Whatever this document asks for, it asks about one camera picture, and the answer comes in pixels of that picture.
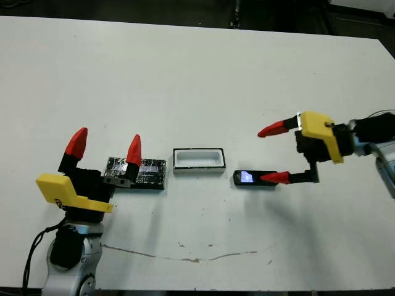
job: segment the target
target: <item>table surface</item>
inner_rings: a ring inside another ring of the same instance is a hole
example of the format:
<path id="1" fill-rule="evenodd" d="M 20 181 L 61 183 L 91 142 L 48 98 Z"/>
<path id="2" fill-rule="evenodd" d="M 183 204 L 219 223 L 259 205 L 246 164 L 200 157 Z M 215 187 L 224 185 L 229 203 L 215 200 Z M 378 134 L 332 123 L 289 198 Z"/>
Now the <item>table surface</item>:
<path id="1" fill-rule="evenodd" d="M 337 36 L 0 18 L 0 286 L 21 286 L 31 242 L 63 211 L 35 179 L 76 130 L 79 166 L 103 170 L 139 133 L 166 159 L 164 191 L 117 191 L 104 218 L 101 289 L 390 288 L 395 202 L 373 157 L 318 165 L 321 183 L 235 188 L 237 169 L 307 168 L 293 133 L 257 132 L 298 111 L 336 122 L 394 107 L 395 61 L 379 41 Z M 172 149 L 222 147 L 223 174 L 172 172 Z M 30 286 L 46 279 L 46 235 Z"/>

